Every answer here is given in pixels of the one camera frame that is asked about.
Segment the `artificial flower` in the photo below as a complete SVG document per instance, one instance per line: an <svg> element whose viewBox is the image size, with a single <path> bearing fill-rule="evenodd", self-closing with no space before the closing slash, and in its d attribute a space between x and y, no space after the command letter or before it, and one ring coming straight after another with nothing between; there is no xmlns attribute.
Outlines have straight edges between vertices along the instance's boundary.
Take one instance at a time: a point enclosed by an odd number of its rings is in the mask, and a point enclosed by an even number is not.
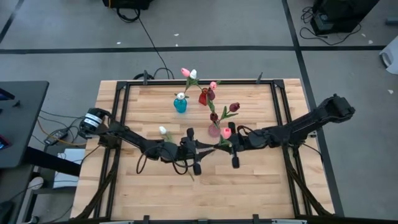
<svg viewBox="0 0 398 224"><path fill-rule="evenodd" d="M233 103L229 106L229 111L230 112L237 112L237 110L240 108L240 104L239 103Z"/></svg>
<svg viewBox="0 0 398 224"><path fill-rule="evenodd" d="M183 100L185 98L185 93L179 93L177 94L177 99Z"/></svg>
<svg viewBox="0 0 398 224"><path fill-rule="evenodd" d="M161 134L166 134L167 133L167 129L165 129L163 126L159 126L159 131Z"/></svg>
<svg viewBox="0 0 398 224"><path fill-rule="evenodd" d="M187 78L189 77L189 74L191 74L191 72L186 68L181 68L181 73L183 76L185 76Z"/></svg>
<svg viewBox="0 0 398 224"><path fill-rule="evenodd" d="M216 94L211 88L207 90L207 97L209 100L214 100L216 98Z"/></svg>
<svg viewBox="0 0 398 224"><path fill-rule="evenodd" d="M218 120L218 115L216 113L211 113L210 119L211 119L211 121L215 122Z"/></svg>
<svg viewBox="0 0 398 224"><path fill-rule="evenodd" d="M216 83L216 82L211 82L211 83L210 83L210 88L211 88L212 90L215 90L215 89L217 88L217 83Z"/></svg>
<svg viewBox="0 0 398 224"><path fill-rule="evenodd" d="M197 78L197 71L195 69L192 69L191 73L189 74L189 77L191 79L196 79Z"/></svg>
<svg viewBox="0 0 398 224"><path fill-rule="evenodd" d="M223 128L223 129L221 130L221 136L222 136L224 139L229 139L229 137L231 137L231 135L232 135L231 128Z"/></svg>

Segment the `red vase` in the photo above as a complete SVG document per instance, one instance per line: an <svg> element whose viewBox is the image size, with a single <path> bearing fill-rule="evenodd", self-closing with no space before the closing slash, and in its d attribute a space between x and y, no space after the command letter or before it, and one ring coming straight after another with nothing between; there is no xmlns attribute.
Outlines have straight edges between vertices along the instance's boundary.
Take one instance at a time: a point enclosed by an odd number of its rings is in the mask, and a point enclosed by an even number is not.
<svg viewBox="0 0 398 224"><path fill-rule="evenodd" d="M207 94L207 89L203 88L201 90L200 96L199 96L199 103L207 106L207 100L206 100L206 94Z"/></svg>

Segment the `black table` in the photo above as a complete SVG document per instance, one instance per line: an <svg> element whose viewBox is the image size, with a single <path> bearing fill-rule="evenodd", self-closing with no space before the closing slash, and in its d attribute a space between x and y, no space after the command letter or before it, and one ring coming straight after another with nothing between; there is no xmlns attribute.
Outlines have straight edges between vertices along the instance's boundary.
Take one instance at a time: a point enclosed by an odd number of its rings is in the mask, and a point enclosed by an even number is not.
<svg viewBox="0 0 398 224"><path fill-rule="evenodd" d="M0 135L11 143L10 147L0 150L0 202L12 198L11 223L18 218L33 165L71 175L80 173L80 165L28 146L48 86L45 81L0 82L0 88L16 97L0 101Z"/></svg>

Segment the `wooden tabletop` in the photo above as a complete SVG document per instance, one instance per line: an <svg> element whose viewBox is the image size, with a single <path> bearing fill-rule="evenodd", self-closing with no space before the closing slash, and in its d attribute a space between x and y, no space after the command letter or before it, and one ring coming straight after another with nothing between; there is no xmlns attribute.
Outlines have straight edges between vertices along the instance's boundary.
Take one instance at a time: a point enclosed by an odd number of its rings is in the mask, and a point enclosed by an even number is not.
<svg viewBox="0 0 398 224"><path fill-rule="evenodd" d="M285 79L285 89L292 119L308 113L299 79ZM102 81L96 107L112 110L117 81ZM184 91L184 86L132 86L127 108L126 125L147 139L159 139L159 126L171 132L175 142L194 128L195 138L201 142L217 143L207 129L211 124L207 106L198 103L200 89L193 86L187 91L188 108L178 114L173 106L174 93ZM276 125L275 109L269 85L222 85L215 90L216 112L222 113L224 105L239 102L239 115L225 119L236 125L260 129ZM123 93L118 108L120 118ZM280 105L282 98L278 91ZM281 113L284 123L283 106ZM98 140L88 141L86 154ZM317 149L315 139L307 144ZM98 188L104 149L100 148L86 158L80 172L71 217L77 216L91 200ZM253 214L260 218L293 218L287 174L281 148L265 148L239 153L241 167L232 168L231 156L216 151L201 162L202 175L178 175L171 164L147 161L142 174L136 174L140 150L123 142L118 179L113 202L112 220L188 219L248 219ZM320 160L315 151L302 146L300 155L308 188L318 201L333 212L331 197ZM300 211L304 211L300 189L297 188ZM101 215L104 215L108 192L103 197Z"/></svg>

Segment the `glass vase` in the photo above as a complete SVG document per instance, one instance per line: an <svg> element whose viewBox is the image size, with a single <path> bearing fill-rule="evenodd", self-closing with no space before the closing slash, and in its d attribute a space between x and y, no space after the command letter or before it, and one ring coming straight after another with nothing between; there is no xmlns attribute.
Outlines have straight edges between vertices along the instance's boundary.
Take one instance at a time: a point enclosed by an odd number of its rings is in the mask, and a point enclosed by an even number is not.
<svg viewBox="0 0 398 224"><path fill-rule="evenodd" d="M220 136L220 130L216 127L214 122L209 126L208 133L213 138L217 138Z"/></svg>
<svg viewBox="0 0 398 224"><path fill-rule="evenodd" d="M205 106L207 106L207 99L206 99L206 94L207 94L207 89L206 88L203 88L202 90L201 90L201 93L200 93L200 96L199 96L199 103L201 103L201 104L203 104L203 105L205 105Z"/></svg>
<svg viewBox="0 0 398 224"><path fill-rule="evenodd" d="M187 110L187 100L186 99L175 99L174 107L179 113L184 113Z"/></svg>

